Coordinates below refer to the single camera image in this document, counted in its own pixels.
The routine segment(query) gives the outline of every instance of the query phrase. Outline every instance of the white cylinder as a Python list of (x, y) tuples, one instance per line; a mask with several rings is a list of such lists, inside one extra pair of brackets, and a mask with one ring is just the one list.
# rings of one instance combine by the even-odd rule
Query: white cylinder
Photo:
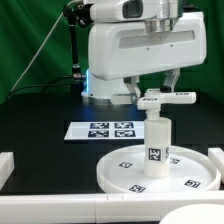
[(170, 173), (169, 147), (171, 145), (171, 120), (159, 118), (145, 120), (144, 173), (150, 178), (166, 178)]

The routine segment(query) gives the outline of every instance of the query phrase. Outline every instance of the circular disk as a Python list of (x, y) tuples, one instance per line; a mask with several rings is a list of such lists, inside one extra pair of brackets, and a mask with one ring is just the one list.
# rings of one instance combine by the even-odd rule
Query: circular disk
[(152, 179), (144, 175), (145, 146), (121, 148), (105, 155), (97, 165), (97, 181), (106, 193), (160, 193), (218, 190), (221, 174), (201, 153), (170, 146), (170, 175)]
[(223, 224), (223, 213), (223, 205), (189, 205), (172, 211), (160, 224)]

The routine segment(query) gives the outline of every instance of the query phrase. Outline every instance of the black table surface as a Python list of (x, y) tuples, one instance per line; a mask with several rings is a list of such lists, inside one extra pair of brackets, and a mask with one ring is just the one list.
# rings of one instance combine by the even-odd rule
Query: black table surface
[[(173, 121), (173, 145), (207, 154), (224, 144), (224, 106), (205, 93), (193, 105), (163, 105), (161, 116)], [(12, 96), (0, 106), (0, 152), (14, 152), (15, 171), (0, 195), (102, 193), (96, 182), (100, 158), (143, 140), (65, 142), (70, 122), (144, 119), (135, 105), (88, 105), (71, 94)]]

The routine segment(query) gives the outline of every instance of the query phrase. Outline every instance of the green backdrop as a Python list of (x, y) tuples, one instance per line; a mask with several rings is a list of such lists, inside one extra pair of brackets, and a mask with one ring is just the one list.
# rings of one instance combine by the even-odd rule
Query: green backdrop
[[(40, 47), (67, 0), (0, 0), (0, 103), (2, 103)], [(224, 2), (188, 0), (205, 14), (208, 56), (203, 65), (181, 70), (179, 89), (208, 93), (224, 103)], [(88, 68), (89, 28), (78, 29), (82, 71)], [(49, 42), (18, 87), (45, 84), (71, 74), (70, 39), (67, 21), (61, 19)], [(141, 77), (140, 87), (159, 87), (163, 75)]]

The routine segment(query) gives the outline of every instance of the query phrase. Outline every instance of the cable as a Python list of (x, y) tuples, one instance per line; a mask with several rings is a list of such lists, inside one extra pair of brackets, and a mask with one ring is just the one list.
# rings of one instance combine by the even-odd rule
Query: cable
[(18, 91), (21, 91), (21, 90), (24, 90), (24, 89), (30, 89), (30, 88), (46, 88), (46, 87), (57, 87), (57, 86), (71, 86), (72, 84), (71, 83), (61, 83), (61, 84), (46, 84), (46, 85), (31, 85), (31, 86), (25, 86), (25, 87), (21, 87), (21, 88), (18, 88), (16, 90), (13, 90), (11, 91), (7, 97), (6, 97), (6, 100), (9, 100), (10, 97), (15, 93), (15, 92), (18, 92)]
[[(78, 3), (80, 2), (80, 0), (73, 0), (71, 2), (69, 2), (67, 4), (67, 6), (73, 4), (73, 3)], [(58, 17), (58, 19), (56, 20), (55, 24), (53, 25), (53, 27), (51, 28), (50, 32), (48, 33), (47, 37), (45, 38), (44, 42), (41, 44), (39, 50), (37, 51), (37, 53), (34, 55), (33, 59), (30, 61), (29, 65), (27, 66), (27, 68), (24, 70), (24, 72), (22, 73), (22, 75), (19, 77), (19, 79), (16, 81), (16, 83), (14, 84), (14, 86), (12, 87), (10, 92), (13, 92), (17, 85), (19, 84), (19, 82), (23, 79), (23, 77), (26, 75), (26, 73), (28, 72), (28, 70), (30, 69), (30, 67), (33, 65), (34, 61), (36, 60), (36, 58), (38, 57), (38, 55), (40, 54), (40, 52), (42, 51), (43, 47), (45, 46), (45, 44), (47, 43), (48, 39), (51, 37), (53, 31), (55, 30), (55, 28), (57, 27), (58, 23), (60, 22), (61, 18), (63, 16), (63, 13), (60, 14), (60, 16)]]
[[(54, 83), (56, 83), (56, 82), (59, 82), (59, 81), (65, 80), (65, 79), (74, 79), (74, 78), (73, 78), (73, 76), (62, 76), (62, 77), (60, 77), (60, 78), (56, 78), (56, 79), (54, 79), (53, 81), (51, 81), (50, 83), (48, 83), (48, 85), (50, 85), (50, 84), (54, 84)], [(45, 86), (45, 87), (41, 90), (40, 93), (44, 93), (45, 90), (46, 90), (48, 87), (49, 87), (49, 86)]]

